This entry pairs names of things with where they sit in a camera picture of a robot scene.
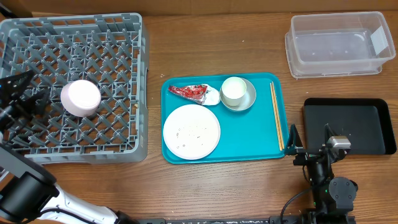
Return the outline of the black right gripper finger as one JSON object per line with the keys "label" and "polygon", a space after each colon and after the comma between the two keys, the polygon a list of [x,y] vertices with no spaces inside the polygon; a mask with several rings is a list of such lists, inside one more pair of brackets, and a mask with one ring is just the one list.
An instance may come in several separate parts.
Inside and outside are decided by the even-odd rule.
{"label": "black right gripper finger", "polygon": [[329,139],[335,135],[335,132],[330,128],[330,125],[327,123],[325,126],[325,147],[331,148],[331,143],[329,143]]}
{"label": "black right gripper finger", "polygon": [[303,144],[294,124],[290,126],[289,139],[285,147],[285,155],[297,155],[303,153]]}

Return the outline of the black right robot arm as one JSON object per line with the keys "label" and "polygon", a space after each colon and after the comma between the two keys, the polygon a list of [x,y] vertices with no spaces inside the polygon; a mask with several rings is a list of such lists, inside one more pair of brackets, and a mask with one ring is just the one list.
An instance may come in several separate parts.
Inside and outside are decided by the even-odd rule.
{"label": "black right robot arm", "polygon": [[[319,149],[304,149],[295,125],[291,125],[285,153],[294,156],[293,165],[302,167],[310,188],[289,199],[280,212],[281,223],[354,223],[348,215],[354,209],[358,191],[356,182],[346,177],[336,177],[332,164],[343,160],[351,150],[346,136],[337,135],[328,124],[325,125],[325,143]],[[296,198],[311,193],[313,208],[296,217],[284,217],[286,208]]]}

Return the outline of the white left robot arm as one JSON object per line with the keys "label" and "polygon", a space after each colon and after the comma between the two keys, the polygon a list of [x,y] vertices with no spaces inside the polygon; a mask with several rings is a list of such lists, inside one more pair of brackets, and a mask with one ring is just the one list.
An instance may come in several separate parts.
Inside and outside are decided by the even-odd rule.
{"label": "white left robot arm", "polygon": [[[32,121],[44,113],[50,92],[42,90],[22,99],[35,73],[28,70],[1,79],[1,131]],[[121,211],[80,200],[57,185],[56,178],[42,166],[1,142],[1,170],[13,178],[1,189],[2,222],[29,223],[35,219],[61,223],[135,223]]]}

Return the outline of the pink upturned bowl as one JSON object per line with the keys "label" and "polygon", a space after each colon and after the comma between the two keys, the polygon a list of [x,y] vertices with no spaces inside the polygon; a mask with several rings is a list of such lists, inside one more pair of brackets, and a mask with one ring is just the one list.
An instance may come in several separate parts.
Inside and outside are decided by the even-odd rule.
{"label": "pink upturned bowl", "polygon": [[77,80],[62,88],[60,99],[67,112],[77,117],[87,117],[96,113],[101,102],[101,93],[94,83]]}

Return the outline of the grey shallow bowl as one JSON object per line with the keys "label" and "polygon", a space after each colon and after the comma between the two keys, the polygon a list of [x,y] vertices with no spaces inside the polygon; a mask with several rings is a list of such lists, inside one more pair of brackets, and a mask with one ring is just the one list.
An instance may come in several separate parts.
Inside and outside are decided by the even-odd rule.
{"label": "grey shallow bowl", "polygon": [[246,91],[246,94],[243,96],[242,101],[237,106],[229,106],[225,103],[223,94],[222,94],[221,88],[220,88],[221,102],[225,105],[225,107],[227,107],[231,111],[247,110],[254,104],[254,102],[256,100],[256,89],[255,89],[254,85],[247,79],[245,79],[245,78],[242,78],[242,79],[245,81],[245,83],[247,85],[247,91]]}

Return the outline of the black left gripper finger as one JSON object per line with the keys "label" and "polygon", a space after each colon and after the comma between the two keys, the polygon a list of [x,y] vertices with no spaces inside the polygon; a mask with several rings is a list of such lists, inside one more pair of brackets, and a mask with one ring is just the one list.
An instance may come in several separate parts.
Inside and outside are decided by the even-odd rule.
{"label": "black left gripper finger", "polygon": [[33,118],[36,115],[43,115],[49,102],[50,90],[40,90],[36,94],[16,103],[16,111],[19,116]]}
{"label": "black left gripper finger", "polygon": [[35,72],[28,70],[18,75],[1,79],[1,103],[9,103],[19,98],[30,85]]}

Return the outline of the white paper cup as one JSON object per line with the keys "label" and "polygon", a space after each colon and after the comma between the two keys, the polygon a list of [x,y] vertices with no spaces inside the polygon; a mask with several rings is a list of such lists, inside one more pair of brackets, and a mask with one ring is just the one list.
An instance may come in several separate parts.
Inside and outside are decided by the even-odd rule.
{"label": "white paper cup", "polygon": [[224,101],[229,106],[239,105],[246,91],[247,85],[245,81],[239,77],[229,77],[221,86]]}

